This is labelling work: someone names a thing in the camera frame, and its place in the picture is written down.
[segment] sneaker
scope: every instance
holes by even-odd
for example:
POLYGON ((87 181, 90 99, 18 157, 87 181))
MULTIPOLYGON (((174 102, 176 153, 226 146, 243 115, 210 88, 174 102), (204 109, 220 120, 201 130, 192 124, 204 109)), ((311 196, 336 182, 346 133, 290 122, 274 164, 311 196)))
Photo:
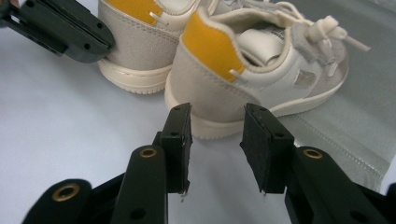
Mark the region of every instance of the sneaker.
POLYGON ((195 137, 214 139, 243 129, 244 105, 276 116, 303 112, 331 97, 347 77, 347 35, 331 16, 312 22, 290 3, 281 10, 241 8, 191 16, 166 81, 169 108, 190 102, 195 137))
POLYGON ((210 14, 219 0, 100 0, 98 17, 113 33, 116 46, 99 62, 103 75, 135 93, 164 88, 178 38, 191 13, 210 14))

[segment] gray fabric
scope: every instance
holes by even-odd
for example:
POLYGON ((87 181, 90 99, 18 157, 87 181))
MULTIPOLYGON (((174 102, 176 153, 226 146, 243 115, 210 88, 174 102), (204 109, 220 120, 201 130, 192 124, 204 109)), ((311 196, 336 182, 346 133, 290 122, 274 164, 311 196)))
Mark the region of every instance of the gray fabric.
POLYGON ((246 92, 217 78, 196 62, 182 44, 177 48, 177 56, 169 78, 171 88, 177 86, 172 88, 177 101, 181 104, 190 102, 191 113, 201 119, 216 122, 242 120, 246 103, 260 103, 246 92))
POLYGON ((347 46, 349 74, 341 89, 318 108, 281 120, 300 144, 326 150, 349 177, 378 190, 396 153, 396 16, 367 1, 291 2, 312 21, 333 15, 372 49, 347 46))
POLYGON ((375 4, 378 4, 379 6, 387 9, 387 10, 392 10, 396 12, 396 1, 395 0, 367 0, 371 1, 375 4))
POLYGON ((178 36, 134 20, 102 1, 99 19, 116 40, 115 48, 107 55, 113 63, 133 70, 154 70, 172 64, 178 36))

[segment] brass insert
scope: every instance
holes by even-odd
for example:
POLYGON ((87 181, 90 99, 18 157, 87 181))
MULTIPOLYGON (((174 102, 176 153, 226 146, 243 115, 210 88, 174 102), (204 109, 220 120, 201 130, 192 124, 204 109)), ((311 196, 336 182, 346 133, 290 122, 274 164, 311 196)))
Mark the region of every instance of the brass insert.
POLYGON ((314 149, 306 149, 303 151, 303 153, 305 154, 305 156, 315 159, 315 160, 320 160, 323 158, 323 155, 314 149))
POLYGON ((79 185, 78 184, 67 184, 53 192, 52 200, 55 202, 64 202, 67 201, 74 196, 76 196, 79 192, 79 185))
POLYGON ((143 158, 150 158, 157 154, 157 150, 154 148, 145 148, 140 151, 140 156, 143 158))

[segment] screw hole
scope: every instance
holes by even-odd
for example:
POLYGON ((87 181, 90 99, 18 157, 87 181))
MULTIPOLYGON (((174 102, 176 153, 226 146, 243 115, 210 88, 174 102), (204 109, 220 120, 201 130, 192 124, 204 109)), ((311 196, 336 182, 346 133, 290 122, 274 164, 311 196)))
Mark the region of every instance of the screw hole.
POLYGON ((146 216, 146 211, 143 208, 136 208, 130 214, 130 218, 133 220, 139 220, 145 216, 146 216))
POLYGON ((79 192, 79 185, 68 184, 57 189, 52 194, 52 200, 58 203, 64 202, 76 196, 78 192, 79 192))
POLYGON ((276 137, 284 137, 285 134, 283 134, 283 133, 275 133, 275 136, 276 136, 276 137))
POLYGON ((34 6, 35 6, 35 3, 32 2, 32 1, 26 1, 26 6, 28 6, 28 7, 34 7, 34 6))
POLYGON ((353 219, 359 221, 360 223, 366 223, 369 220, 366 215, 358 211, 351 211, 349 214, 353 217, 353 219))
POLYGON ((303 151, 303 153, 305 154, 305 156, 316 160, 322 159, 323 157, 323 155, 320 152, 314 149, 306 149, 303 151))
POLYGON ((71 187, 62 189, 62 190, 59 192, 59 197, 61 197, 61 198, 67 197, 68 195, 72 194, 73 191, 74 191, 74 189, 71 188, 71 187))
POLYGON ((140 151, 140 156, 143 158, 150 158, 157 154, 157 150, 154 148, 145 148, 140 151))

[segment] white shoelace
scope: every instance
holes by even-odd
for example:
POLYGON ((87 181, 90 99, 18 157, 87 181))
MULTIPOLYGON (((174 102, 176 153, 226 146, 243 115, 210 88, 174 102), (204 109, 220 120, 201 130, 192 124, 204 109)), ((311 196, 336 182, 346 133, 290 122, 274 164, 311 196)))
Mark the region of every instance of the white shoelace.
POLYGON ((154 19, 155 21, 159 22, 160 24, 164 25, 164 26, 168 26, 169 22, 164 20, 163 18, 157 16, 154 12, 149 12, 148 13, 150 15, 150 17, 152 17, 152 19, 154 19))
POLYGON ((344 40, 348 44, 362 51, 368 51, 370 49, 370 47, 349 36, 344 28, 338 26, 338 21, 332 16, 328 16, 325 19, 318 20, 316 22, 312 22, 304 18, 304 16, 297 10, 297 8, 292 3, 278 2, 276 4, 290 10, 294 17, 282 11, 277 12, 279 13, 279 15, 292 21, 303 22, 309 26, 308 31, 305 35, 306 38, 311 42, 318 43, 319 41, 324 41, 325 45, 331 45, 329 38, 333 38, 338 40, 344 40))

